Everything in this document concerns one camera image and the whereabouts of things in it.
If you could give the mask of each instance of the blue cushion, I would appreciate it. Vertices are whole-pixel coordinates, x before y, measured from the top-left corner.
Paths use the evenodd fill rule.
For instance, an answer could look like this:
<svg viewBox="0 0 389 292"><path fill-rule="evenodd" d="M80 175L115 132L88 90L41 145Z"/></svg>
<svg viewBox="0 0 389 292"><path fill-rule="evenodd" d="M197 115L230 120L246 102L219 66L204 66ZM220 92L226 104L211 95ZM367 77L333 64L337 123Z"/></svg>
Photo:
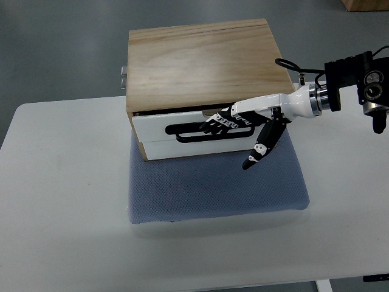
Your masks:
<svg viewBox="0 0 389 292"><path fill-rule="evenodd" d="M308 193L287 131L267 157L243 170L249 153L144 162L133 135L130 221L180 221L307 208Z"/></svg>

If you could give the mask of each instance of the concrete floor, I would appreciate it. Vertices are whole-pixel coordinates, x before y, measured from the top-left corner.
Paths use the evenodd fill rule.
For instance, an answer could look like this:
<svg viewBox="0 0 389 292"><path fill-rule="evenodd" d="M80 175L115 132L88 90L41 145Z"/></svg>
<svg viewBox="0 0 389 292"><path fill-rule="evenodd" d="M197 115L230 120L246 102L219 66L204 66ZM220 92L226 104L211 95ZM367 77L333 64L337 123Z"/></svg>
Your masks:
<svg viewBox="0 0 389 292"><path fill-rule="evenodd" d="M282 56L302 67L389 44L389 12L348 13L340 0L0 0L0 145L23 103L125 95L129 30L252 18L266 18ZM331 283L335 292L389 290L361 277ZM228 291L317 290L307 282Z"/></svg>

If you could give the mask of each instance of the robotic finger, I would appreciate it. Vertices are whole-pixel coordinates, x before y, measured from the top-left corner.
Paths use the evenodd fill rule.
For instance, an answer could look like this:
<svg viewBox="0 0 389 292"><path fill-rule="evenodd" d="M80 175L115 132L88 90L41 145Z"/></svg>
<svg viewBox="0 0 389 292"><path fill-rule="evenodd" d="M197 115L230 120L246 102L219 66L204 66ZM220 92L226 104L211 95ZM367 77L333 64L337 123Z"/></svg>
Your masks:
<svg viewBox="0 0 389 292"><path fill-rule="evenodd" d="M284 133L288 122L290 121L283 119L282 114L279 114L274 119L265 123L253 150L251 150L249 158L243 162L242 168L244 170L256 164L273 150L281 135Z"/></svg>

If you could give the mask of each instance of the black handle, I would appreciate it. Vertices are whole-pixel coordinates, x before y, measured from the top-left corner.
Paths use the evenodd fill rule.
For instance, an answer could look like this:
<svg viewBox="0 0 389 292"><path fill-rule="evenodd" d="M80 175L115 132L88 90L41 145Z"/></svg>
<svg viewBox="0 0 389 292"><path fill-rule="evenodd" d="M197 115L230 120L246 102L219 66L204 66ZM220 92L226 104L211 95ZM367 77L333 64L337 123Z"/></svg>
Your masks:
<svg viewBox="0 0 389 292"><path fill-rule="evenodd" d="M194 123L180 123L176 125L169 125L166 127L165 132L167 135L176 135L176 139L180 143L194 143L194 142L205 142L205 141L215 141L215 140L225 140L225 139L236 139L236 138L246 138L254 134L255 127L247 127L247 131L233 132L226 134L216 134L216 135L202 135L202 136L192 136L192 137L183 137L180 134L188 133L199 133L200 126L204 122L194 122Z"/></svg>

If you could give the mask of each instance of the wood grain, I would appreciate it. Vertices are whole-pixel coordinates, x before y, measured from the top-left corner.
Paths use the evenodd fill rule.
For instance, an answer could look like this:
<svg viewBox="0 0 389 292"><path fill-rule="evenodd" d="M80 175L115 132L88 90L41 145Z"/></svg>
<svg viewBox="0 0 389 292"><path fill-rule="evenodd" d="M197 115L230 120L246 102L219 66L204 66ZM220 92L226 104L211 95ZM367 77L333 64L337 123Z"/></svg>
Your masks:
<svg viewBox="0 0 389 292"><path fill-rule="evenodd" d="M265 19L132 30L127 111L217 105L292 92Z"/></svg>

